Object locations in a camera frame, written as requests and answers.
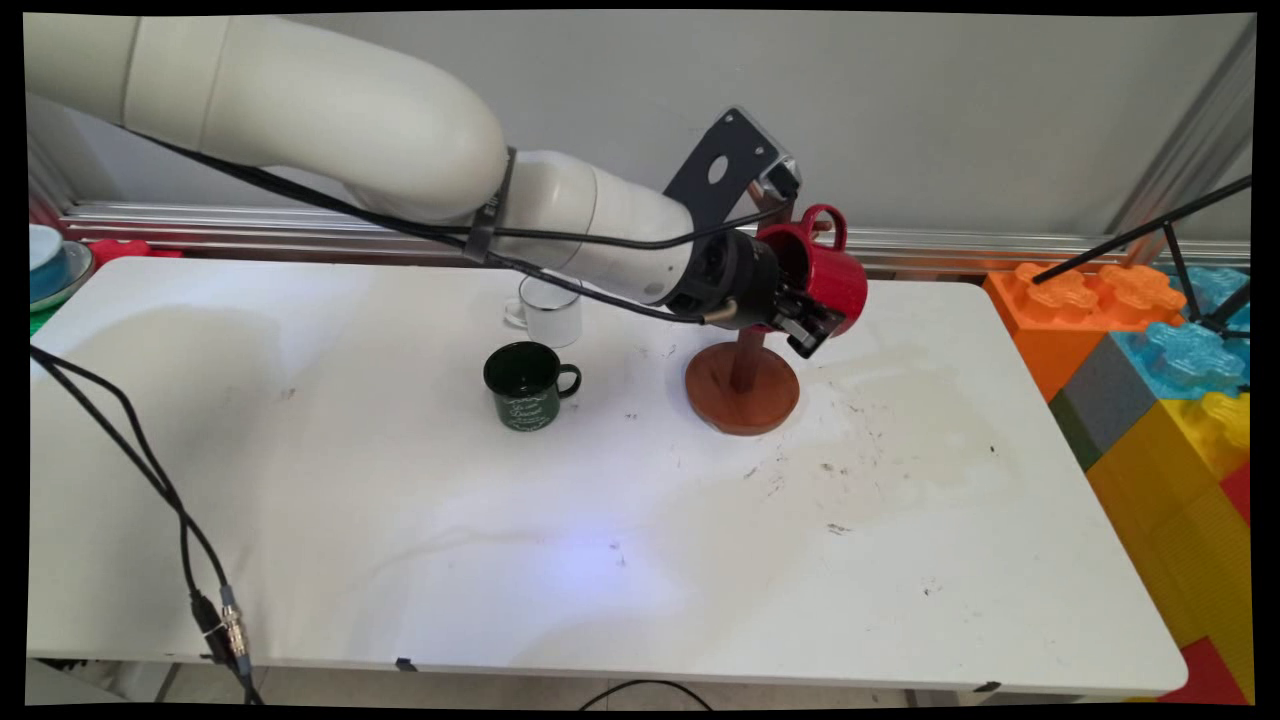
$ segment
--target yellow foam block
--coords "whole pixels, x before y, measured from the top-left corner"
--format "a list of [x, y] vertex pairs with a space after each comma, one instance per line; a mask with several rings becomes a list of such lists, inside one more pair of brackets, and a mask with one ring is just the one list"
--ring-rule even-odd
[[1249, 527], [1215, 487], [1157, 528], [1152, 541], [1196, 621], [1253, 703]]
[[1165, 626], [1169, 628], [1174, 643], [1178, 647], [1187, 647], [1204, 637], [1206, 630], [1196, 620], [1178, 582], [1174, 580], [1164, 560], [1160, 559], [1151, 538], [1139, 527], [1128, 498], [1120, 492], [1124, 477], [1116, 473], [1108, 455], [1089, 468], [1085, 477], [1089, 479], [1094, 495], [1098, 496], [1098, 502], [1106, 511], [1107, 519], [1111, 520], [1116, 537], [1124, 544], [1138, 577], [1147, 587], [1147, 594], [1151, 596]]
[[1236, 398], [1210, 392], [1201, 400], [1161, 402], [1216, 479], [1249, 460], [1249, 393]]
[[1120, 489], [1146, 533], [1221, 479], [1201, 457], [1165, 401], [1152, 405], [1105, 457], [1124, 477]]

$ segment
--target gray foam block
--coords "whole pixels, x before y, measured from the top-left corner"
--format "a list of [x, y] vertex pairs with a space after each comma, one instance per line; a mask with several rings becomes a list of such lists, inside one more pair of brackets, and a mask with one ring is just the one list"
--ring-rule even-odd
[[1062, 388], [1100, 455], [1156, 404], [1156, 395], [1116, 345], [1116, 334], [1103, 336]]

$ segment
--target red mug handle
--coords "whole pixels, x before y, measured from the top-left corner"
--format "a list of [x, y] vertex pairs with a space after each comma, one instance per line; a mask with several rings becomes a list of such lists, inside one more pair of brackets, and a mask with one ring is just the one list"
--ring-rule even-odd
[[836, 210], [831, 205], [813, 205], [804, 211], [804, 218], [800, 220], [800, 229], [804, 233], [804, 238], [809, 240], [809, 234], [813, 233], [813, 224], [818, 220], [818, 215], [823, 213], [831, 215], [831, 220], [836, 224], [836, 243], [831, 249], [836, 252], [844, 252], [845, 242], [849, 241], [849, 225], [845, 224], [845, 217], [840, 214], [840, 210]]

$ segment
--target blue bowl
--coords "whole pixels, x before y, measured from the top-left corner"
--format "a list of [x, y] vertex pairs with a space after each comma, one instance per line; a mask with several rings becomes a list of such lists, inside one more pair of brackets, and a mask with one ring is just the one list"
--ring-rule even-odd
[[67, 258], [63, 236], [54, 228], [27, 224], [31, 250], [31, 301], [49, 297], [69, 286], [72, 265]]

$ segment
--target green mug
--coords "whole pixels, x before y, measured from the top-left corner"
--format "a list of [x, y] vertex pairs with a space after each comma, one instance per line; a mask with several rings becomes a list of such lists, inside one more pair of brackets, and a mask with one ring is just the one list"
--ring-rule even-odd
[[[559, 389], [559, 377], [573, 373], [568, 389]], [[484, 364], [484, 384], [493, 392], [498, 419], [513, 430], [545, 428], [559, 414], [559, 401], [577, 392], [582, 372], [561, 364], [556, 351], [538, 342], [513, 342], [499, 347]]]

